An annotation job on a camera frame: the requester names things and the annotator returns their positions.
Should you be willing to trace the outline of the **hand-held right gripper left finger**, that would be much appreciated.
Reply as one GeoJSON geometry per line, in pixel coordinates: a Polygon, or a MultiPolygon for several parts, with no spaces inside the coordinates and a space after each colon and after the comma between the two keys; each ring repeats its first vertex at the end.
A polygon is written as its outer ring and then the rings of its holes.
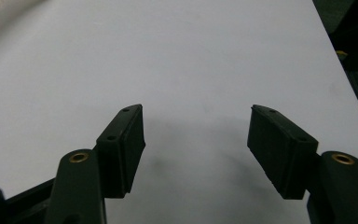
{"type": "Polygon", "coordinates": [[[131,192],[144,149],[143,106],[122,108],[96,141],[104,198],[131,192]]]}

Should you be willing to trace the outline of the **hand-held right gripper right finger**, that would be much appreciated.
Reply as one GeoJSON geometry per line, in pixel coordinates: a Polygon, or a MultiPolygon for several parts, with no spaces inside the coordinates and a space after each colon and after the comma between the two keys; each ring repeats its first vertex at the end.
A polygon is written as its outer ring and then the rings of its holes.
{"type": "Polygon", "coordinates": [[[279,111],[253,105],[247,147],[284,199],[301,200],[318,141],[279,111]]]}

